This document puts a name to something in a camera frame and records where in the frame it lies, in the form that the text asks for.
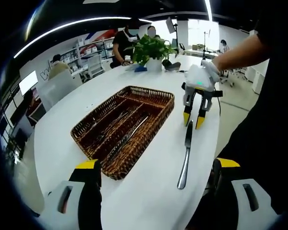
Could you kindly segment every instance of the green plant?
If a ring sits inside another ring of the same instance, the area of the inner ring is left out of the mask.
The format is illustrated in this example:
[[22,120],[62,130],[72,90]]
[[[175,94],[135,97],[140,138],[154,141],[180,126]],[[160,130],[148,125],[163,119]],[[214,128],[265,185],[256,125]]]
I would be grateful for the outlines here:
[[165,40],[148,35],[144,35],[136,44],[129,48],[134,48],[133,61],[142,66],[148,62],[149,58],[162,60],[164,58],[168,59],[170,54],[176,54],[171,45],[165,44]]

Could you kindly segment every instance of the white glove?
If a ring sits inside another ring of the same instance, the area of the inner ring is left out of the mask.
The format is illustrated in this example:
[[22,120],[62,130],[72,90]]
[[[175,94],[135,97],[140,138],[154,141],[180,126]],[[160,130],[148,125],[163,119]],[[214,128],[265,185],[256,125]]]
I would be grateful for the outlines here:
[[208,62],[206,60],[202,60],[202,65],[205,67],[206,71],[211,76],[211,78],[213,79],[214,83],[219,82],[219,80],[220,80],[220,78],[219,78],[220,71],[213,64],[213,62],[212,61]]

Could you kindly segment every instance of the white pot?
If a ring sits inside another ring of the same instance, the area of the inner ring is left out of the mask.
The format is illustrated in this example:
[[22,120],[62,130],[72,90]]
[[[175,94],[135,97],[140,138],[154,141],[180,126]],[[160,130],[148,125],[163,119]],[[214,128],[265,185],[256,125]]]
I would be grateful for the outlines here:
[[146,63],[148,72],[161,72],[162,70],[162,59],[153,59],[152,57]]

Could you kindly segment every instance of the cutlery tray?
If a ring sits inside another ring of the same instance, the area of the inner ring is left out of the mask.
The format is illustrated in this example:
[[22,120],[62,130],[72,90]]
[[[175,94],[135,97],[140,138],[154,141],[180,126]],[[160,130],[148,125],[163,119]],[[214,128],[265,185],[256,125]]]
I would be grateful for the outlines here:
[[[99,105],[72,130],[71,136],[89,159],[99,159],[102,172],[123,179],[174,108],[174,95],[128,86]],[[114,155],[109,153],[148,116],[131,138]]]

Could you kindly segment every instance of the face mask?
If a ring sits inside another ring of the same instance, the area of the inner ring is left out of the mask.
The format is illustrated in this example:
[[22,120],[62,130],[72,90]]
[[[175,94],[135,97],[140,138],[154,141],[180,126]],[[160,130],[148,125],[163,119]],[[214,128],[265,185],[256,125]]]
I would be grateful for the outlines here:
[[138,33],[139,33],[139,30],[135,29],[135,30],[132,30],[132,29],[129,29],[129,33],[133,36],[136,36]]

